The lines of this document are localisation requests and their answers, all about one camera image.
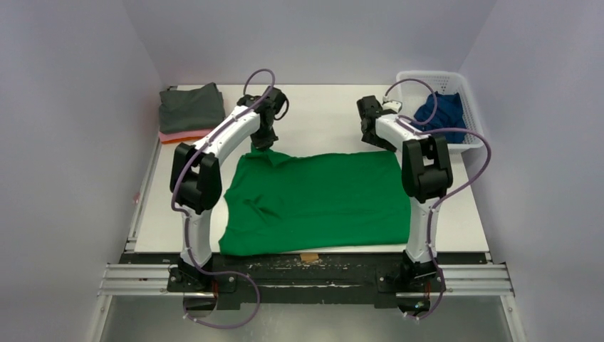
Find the green t-shirt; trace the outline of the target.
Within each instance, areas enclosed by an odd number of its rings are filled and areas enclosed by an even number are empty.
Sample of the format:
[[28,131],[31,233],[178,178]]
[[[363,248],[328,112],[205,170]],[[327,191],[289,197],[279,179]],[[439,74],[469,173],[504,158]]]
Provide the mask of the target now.
[[410,198],[390,151],[243,155],[224,194],[222,254],[249,257],[326,247],[404,244]]

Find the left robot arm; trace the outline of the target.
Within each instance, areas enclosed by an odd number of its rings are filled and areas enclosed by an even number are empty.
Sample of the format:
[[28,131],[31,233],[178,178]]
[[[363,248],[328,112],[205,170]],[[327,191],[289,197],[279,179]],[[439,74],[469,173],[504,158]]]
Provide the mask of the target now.
[[244,95],[233,111],[206,137],[188,145],[180,143],[172,161],[171,207],[181,213],[183,248],[172,273],[194,291],[204,291],[212,284],[212,249],[210,223],[214,206],[222,196],[221,165],[245,139],[253,147],[268,150],[278,140],[274,122],[282,110],[288,110],[287,96],[278,88],[268,87],[263,95]]

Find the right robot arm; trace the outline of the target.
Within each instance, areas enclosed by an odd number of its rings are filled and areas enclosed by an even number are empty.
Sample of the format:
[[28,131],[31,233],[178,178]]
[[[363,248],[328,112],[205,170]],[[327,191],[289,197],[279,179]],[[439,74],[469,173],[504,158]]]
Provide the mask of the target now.
[[447,140],[404,121],[401,105],[380,103],[371,95],[356,101],[362,141],[401,153],[402,187],[410,198],[410,235],[402,257],[400,281],[416,290],[437,273],[434,250],[439,201],[453,183]]

